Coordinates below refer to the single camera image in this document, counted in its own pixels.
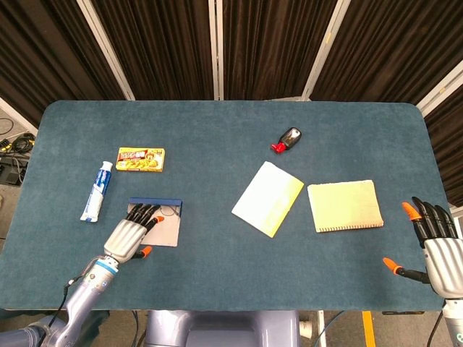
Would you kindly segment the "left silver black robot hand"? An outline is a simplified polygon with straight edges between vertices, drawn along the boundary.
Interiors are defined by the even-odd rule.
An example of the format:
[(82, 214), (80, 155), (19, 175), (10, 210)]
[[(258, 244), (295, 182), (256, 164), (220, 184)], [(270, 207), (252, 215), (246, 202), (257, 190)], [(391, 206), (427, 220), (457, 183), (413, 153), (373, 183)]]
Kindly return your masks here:
[(141, 249), (140, 245), (148, 232), (164, 220), (163, 216), (155, 216), (160, 208), (160, 205), (143, 203), (133, 205), (104, 244), (104, 254), (119, 264), (148, 257), (153, 247), (144, 246)]

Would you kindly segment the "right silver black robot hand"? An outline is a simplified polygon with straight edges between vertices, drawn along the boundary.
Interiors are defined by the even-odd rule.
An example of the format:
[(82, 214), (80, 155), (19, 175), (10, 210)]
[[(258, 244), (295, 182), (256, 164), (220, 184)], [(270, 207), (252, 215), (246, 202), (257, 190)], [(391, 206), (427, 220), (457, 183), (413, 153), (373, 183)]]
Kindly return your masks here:
[(428, 284), (444, 299), (462, 298), (462, 238), (450, 214), (440, 205), (423, 202), (402, 203), (411, 221), (425, 258), (426, 271), (410, 270), (384, 257), (384, 265), (394, 274)]

